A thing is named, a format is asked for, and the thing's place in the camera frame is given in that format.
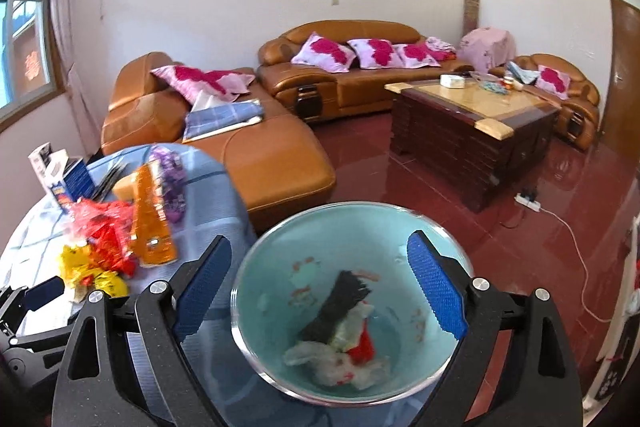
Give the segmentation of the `yellow plastic bag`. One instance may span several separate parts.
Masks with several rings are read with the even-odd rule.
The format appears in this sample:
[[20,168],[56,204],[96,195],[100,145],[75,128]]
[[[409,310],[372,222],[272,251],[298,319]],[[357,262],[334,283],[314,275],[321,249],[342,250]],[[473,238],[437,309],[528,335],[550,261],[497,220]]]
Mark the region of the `yellow plastic bag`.
[[116,272],[101,268],[91,258],[90,245],[65,245],[58,256],[58,275],[73,303],[81,303],[91,291],[104,291],[118,298],[129,295],[125,280]]

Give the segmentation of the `orange foil snack wrapper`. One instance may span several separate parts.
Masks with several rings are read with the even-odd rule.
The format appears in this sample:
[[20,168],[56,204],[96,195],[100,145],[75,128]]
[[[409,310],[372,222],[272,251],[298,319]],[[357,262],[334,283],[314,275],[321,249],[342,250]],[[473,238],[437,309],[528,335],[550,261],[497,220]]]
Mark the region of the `orange foil snack wrapper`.
[[177,260],[169,222],[158,196],[150,164],[136,171],[130,251],[146,267]]

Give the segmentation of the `white plastic bag red print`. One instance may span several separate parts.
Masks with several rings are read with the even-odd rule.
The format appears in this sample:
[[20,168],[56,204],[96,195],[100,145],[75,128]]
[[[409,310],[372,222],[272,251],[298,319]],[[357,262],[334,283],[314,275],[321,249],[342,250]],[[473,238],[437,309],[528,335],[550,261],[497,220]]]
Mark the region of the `white plastic bag red print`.
[[349,385],[363,391],[382,384],[390,377],[390,359],[376,354],[368,331],[373,311],[369,303],[358,303],[326,343],[299,341],[285,352],[283,363],[307,366],[314,382],[324,387]]

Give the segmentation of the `purple foil wrapper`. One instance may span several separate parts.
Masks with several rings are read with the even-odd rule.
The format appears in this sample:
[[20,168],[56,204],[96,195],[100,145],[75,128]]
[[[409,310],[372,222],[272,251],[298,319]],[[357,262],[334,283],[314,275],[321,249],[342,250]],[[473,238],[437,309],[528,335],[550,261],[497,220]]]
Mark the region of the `purple foil wrapper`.
[[180,155],[163,145],[153,145],[148,158],[154,191],[167,220],[180,222],[186,213],[186,170]]

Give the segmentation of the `yellow sponge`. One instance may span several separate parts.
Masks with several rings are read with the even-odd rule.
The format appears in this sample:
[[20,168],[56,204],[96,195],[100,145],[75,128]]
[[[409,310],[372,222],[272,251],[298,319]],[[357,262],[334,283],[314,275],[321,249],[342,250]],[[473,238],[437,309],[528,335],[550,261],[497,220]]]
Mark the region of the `yellow sponge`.
[[113,195],[124,202],[131,202],[134,200],[138,184],[137,177],[137,173],[133,172],[128,174],[128,176],[124,176],[122,179],[119,179],[113,186]]

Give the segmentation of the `teal enamel trash bucket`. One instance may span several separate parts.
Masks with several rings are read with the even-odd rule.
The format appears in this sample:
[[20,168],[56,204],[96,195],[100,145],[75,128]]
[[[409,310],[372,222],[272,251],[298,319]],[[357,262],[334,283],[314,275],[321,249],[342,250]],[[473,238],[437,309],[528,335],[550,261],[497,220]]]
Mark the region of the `teal enamel trash bucket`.
[[410,267],[409,239],[471,262],[441,225],[398,206],[338,202],[266,232],[231,293],[232,336],[268,384],[309,403],[368,407],[434,384],[457,339]]

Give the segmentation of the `white paper box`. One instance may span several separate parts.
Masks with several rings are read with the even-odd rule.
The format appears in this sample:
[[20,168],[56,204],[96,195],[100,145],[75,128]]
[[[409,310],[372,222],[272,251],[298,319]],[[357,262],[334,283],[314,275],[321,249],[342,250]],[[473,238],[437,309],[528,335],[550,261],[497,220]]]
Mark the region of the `white paper box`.
[[49,182],[47,180],[47,167],[50,164],[52,154],[51,143],[46,142],[37,146],[35,150],[28,155],[30,165],[32,165],[36,178],[46,194],[50,192]]

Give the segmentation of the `dark wood coffee table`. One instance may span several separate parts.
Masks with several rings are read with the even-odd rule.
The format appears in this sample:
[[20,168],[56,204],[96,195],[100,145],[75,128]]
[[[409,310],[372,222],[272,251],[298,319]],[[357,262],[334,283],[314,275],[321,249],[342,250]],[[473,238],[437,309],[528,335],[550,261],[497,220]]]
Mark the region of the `dark wood coffee table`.
[[547,155],[559,109],[524,91],[497,94],[469,80],[395,82],[390,150],[442,176],[473,212]]

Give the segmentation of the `white tissue box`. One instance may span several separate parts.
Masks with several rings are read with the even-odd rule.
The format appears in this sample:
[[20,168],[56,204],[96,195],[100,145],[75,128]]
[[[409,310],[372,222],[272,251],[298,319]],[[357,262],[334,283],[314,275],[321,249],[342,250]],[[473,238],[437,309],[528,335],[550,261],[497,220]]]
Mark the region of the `white tissue box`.
[[460,75],[442,74],[439,77],[439,84],[446,89],[463,89],[465,78]]

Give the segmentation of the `orange leather three-seat sofa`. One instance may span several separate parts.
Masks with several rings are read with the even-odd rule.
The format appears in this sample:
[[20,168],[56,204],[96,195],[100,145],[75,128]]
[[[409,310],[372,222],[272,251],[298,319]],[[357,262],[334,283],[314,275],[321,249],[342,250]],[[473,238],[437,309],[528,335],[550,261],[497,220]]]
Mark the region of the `orange leather three-seat sofa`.
[[393,44],[425,40],[411,26],[387,20],[316,20],[285,31],[258,51],[256,76],[262,87],[291,113],[306,121],[383,112],[392,107],[386,84],[434,80],[442,74],[467,74],[473,66],[458,58],[437,67],[363,69],[354,61],[348,72],[326,72],[312,65],[295,65],[292,58],[306,40],[318,34],[344,46],[353,38],[385,39]]

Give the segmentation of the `brown wooden door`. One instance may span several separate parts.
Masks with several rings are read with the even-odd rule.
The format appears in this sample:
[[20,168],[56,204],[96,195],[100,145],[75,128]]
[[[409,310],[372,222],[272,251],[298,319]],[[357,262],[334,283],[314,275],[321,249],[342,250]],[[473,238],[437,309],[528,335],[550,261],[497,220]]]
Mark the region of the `brown wooden door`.
[[601,141],[632,161],[639,159],[639,9],[611,0],[612,58]]

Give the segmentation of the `pink floral cushion middle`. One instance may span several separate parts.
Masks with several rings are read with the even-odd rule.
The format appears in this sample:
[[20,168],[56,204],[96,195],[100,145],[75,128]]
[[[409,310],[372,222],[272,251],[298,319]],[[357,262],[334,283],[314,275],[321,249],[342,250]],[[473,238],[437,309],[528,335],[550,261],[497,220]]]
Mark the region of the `pink floral cushion middle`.
[[361,69],[401,69],[404,67],[393,43],[386,39],[350,39],[347,44],[357,54]]

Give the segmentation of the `pink floral cushion left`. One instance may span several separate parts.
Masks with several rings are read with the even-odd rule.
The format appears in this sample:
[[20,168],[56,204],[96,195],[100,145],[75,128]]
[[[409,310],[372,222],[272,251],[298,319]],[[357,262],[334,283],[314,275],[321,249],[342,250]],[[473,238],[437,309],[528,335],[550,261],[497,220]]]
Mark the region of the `pink floral cushion left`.
[[355,58],[356,53],[348,46],[313,32],[299,52],[291,58],[291,63],[318,67],[332,74],[346,74]]

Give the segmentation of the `beige curtain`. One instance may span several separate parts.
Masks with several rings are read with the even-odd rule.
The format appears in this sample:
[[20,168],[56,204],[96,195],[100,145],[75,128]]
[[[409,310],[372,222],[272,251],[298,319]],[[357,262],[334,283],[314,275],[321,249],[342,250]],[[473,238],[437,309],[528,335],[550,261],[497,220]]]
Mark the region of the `beige curtain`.
[[73,0],[50,0],[51,23],[63,71],[64,89],[85,154],[92,156],[100,149],[100,129],[87,102],[84,83],[76,68]]

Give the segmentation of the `window with white frame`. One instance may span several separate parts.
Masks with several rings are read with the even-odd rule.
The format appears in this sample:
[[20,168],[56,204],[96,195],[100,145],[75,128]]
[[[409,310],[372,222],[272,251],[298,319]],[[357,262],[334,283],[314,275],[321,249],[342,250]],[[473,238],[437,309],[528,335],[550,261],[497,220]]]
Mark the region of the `window with white frame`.
[[53,64],[50,0],[1,0],[1,128],[63,92]]

